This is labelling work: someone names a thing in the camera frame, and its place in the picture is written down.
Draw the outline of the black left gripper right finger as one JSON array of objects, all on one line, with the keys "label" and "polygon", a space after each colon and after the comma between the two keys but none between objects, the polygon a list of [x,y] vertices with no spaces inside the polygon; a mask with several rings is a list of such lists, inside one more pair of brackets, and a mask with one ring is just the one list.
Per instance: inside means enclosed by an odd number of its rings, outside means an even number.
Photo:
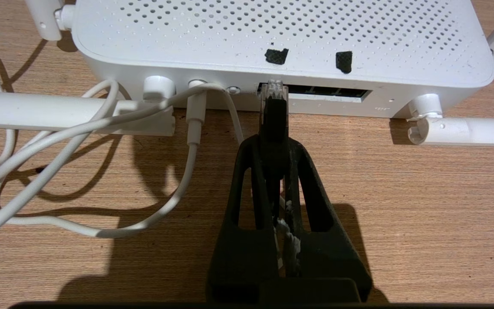
[{"label": "black left gripper right finger", "polygon": [[330,202],[307,149],[289,140],[285,222],[292,237],[286,275],[318,288],[323,302],[368,300],[373,280]]}]

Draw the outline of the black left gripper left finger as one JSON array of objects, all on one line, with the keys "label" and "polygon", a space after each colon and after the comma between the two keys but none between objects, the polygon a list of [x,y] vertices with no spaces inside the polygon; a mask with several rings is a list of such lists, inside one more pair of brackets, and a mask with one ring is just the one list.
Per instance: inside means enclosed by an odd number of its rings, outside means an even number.
[{"label": "black left gripper left finger", "polygon": [[[239,227],[244,175],[251,170],[255,229]],[[208,303],[258,303],[262,284],[278,278],[272,206],[259,154],[259,136],[237,152],[225,215],[206,281]]]}]

